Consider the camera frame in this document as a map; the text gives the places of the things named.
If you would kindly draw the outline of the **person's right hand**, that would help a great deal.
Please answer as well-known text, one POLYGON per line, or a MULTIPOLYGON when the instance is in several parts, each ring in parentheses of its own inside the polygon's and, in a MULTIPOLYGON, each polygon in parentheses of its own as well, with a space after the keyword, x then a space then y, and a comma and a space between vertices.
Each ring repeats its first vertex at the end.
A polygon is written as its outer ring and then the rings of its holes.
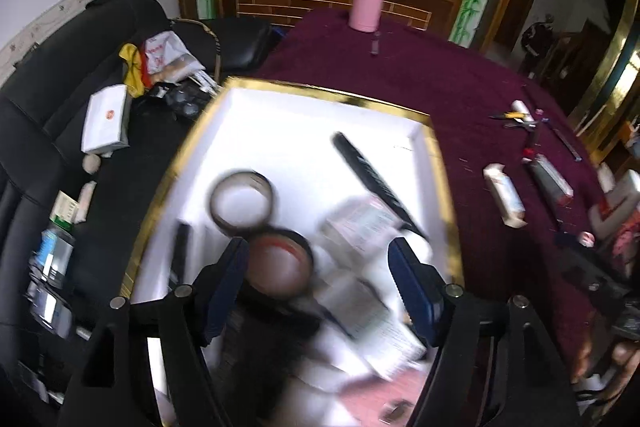
POLYGON ((608 320, 594 312, 587 332, 574 360, 570 381, 582 401, 593 400, 602 405, 613 404, 620 398, 639 366, 639 341, 615 339, 608 330, 608 320), (613 375, 600 389, 588 381, 597 374, 599 363, 604 373, 613 375))

